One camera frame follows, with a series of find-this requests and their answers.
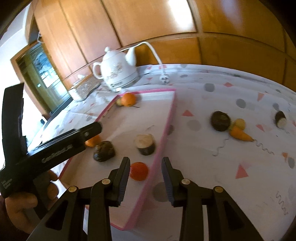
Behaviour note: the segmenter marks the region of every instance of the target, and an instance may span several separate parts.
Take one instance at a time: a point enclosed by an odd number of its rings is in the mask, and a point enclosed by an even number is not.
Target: toy carrot
[[[234,126],[232,127],[231,131],[229,132],[233,138],[239,139],[241,141],[254,141],[252,137],[248,134],[244,133],[239,127]]]

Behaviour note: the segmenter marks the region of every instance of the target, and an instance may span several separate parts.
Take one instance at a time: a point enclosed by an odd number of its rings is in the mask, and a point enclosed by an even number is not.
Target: kettle
[[[136,69],[136,56],[134,48],[130,48],[127,54],[119,50],[110,50],[105,48],[106,54],[102,62],[93,64],[93,74],[97,79],[104,79],[109,89],[118,92],[122,88],[132,86],[139,79]],[[99,65],[101,74],[96,73],[95,67]]]

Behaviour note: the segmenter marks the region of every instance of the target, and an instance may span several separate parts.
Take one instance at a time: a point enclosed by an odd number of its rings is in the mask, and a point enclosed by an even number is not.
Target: white patterned tablecloth
[[[177,108],[164,156],[199,186],[224,187],[264,240],[280,240],[296,215],[296,93],[233,69],[191,64],[165,68],[170,77],[167,85],[159,81],[158,65],[142,66],[138,68],[141,79],[121,92],[175,88]],[[115,96],[98,88],[85,101],[70,103],[39,138],[46,141],[91,123]],[[228,132],[215,131],[209,118],[217,110],[232,120],[243,118],[245,132],[257,142],[242,142]],[[274,125],[279,110],[288,120],[285,130]],[[55,172],[59,174],[65,163]],[[159,170],[136,227],[112,228],[113,240],[178,240],[181,216],[182,209],[168,202]]]

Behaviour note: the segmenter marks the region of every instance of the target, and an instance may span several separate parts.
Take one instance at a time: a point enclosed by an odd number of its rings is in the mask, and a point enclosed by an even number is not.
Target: kettle lid
[[[115,56],[118,53],[120,53],[120,51],[118,51],[117,49],[110,50],[109,47],[105,48],[105,52],[106,52],[106,54],[103,56],[103,61]]]

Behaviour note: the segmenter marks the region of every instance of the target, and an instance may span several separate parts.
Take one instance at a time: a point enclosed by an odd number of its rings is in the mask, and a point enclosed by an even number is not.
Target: wooden door frame
[[[13,56],[10,59],[10,62],[12,64],[13,69],[15,70],[15,73],[17,75],[17,77],[19,78],[21,83],[25,83],[24,89],[26,91],[26,93],[28,94],[28,96],[30,97],[30,99],[32,100],[32,102],[34,103],[34,105],[37,107],[37,109],[40,111],[40,113],[42,114],[42,116],[44,118],[46,118],[47,120],[50,118],[50,114],[48,111],[46,111],[43,106],[39,103],[39,101],[37,100],[37,98],[35,97],[35,95],[33,94],[33,92],[31,91],[31,89],[29,88],[24,76],[22,75],[22,72],[17,64],[17,59],[19,57],[21,57],[22,55],[24,55],[30,48],[34,47],[35,45],[37,45],[38,42],[34,42],[31,45],[27,45],[26,47],[24,47],[21,51],[19,51],[15,56]]]

